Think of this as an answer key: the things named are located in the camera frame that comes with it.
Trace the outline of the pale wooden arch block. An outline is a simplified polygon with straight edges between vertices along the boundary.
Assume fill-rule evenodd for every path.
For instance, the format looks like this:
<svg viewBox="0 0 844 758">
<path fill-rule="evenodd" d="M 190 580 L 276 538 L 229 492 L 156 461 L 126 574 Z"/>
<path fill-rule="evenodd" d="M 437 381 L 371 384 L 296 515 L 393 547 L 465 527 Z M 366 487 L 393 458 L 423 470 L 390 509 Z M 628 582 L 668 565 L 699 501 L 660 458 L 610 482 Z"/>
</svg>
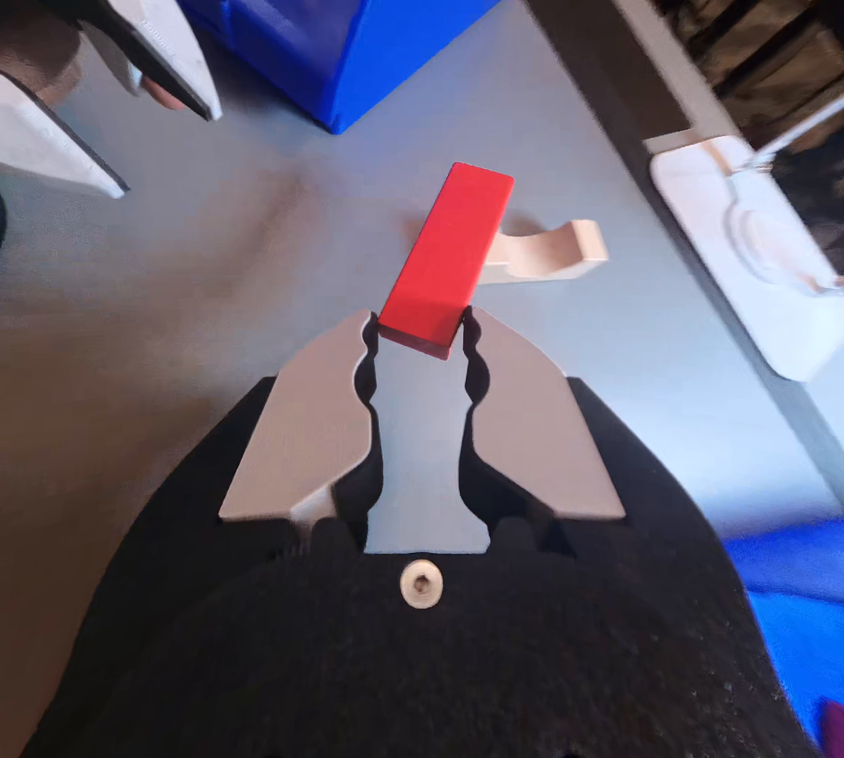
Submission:
<svg viewBox="0 0 844 758">
<path fill-rule="evenodd" d="M 477 283 L 574 279 L 607 259 L 602 233 L 592 219 L 574 219 L 554 229 L 526 235 L 498 231 Z"/>
</svg>

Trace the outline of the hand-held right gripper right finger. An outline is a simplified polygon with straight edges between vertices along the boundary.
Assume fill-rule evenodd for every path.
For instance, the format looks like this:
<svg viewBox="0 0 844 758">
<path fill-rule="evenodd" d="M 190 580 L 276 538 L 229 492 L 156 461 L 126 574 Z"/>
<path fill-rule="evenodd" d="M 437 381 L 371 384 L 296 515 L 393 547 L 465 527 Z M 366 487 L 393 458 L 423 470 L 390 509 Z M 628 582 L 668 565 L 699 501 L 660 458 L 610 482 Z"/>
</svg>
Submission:
<svg viewBox="0 0 844 758">
<path fill-rule="evenodd" d="M 566 375 L 548 354 L 489 311 L 461 322 L 469 396 L 459 494 L 480 520 L 620 520 L 624 506 Z"/>
</svg>

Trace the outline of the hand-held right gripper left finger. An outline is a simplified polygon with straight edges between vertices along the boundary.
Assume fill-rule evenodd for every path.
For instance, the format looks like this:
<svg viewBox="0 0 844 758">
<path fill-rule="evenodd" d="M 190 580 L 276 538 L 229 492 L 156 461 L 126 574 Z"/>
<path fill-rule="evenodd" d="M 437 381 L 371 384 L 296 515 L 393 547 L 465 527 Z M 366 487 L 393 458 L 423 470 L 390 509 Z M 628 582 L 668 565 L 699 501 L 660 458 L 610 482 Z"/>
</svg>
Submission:
<svg viewBox="0 0 844 758">
<path fill-rule="evenodd" d="M 219 506 L 221 520 L 366 518 L 381 476 L 362 500 L 340 500 L 338 484 L 380 453 L 376 349 L 376 315 L 361 309 L 282 364 Z"/>
</svg>

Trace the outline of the white document stand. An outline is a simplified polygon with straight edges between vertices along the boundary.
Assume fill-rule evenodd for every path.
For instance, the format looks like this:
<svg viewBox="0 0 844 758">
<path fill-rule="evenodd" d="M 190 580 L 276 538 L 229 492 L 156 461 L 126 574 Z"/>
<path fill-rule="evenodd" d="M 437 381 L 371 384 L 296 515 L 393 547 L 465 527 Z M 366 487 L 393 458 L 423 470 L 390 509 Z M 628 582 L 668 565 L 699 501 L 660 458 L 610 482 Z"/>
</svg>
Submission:
<svg viewBox="0 0 844 758">
<path fill-rule="evenodd" d="M 809 381 L 842 345 L 842 278 L 771 176 L 775 154 L 842 96 L 758 149 L 731 135 L 656 153 L 654 186 L 766 364 Z"/>
</svg>

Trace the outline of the red wooden block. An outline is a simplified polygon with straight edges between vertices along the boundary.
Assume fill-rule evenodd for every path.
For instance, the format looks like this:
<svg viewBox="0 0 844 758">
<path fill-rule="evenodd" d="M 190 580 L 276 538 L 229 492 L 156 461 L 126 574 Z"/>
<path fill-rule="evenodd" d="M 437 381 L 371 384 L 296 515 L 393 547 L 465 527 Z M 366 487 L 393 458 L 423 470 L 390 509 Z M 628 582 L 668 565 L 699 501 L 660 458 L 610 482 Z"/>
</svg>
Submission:
<svg viewBox="0 0 844 758">
<path fill-rule="evenodd" d="M 378 315 L 380 336 L 449 358 L 512 189 L 511 175 L 452 163 Z"/>
</svg>

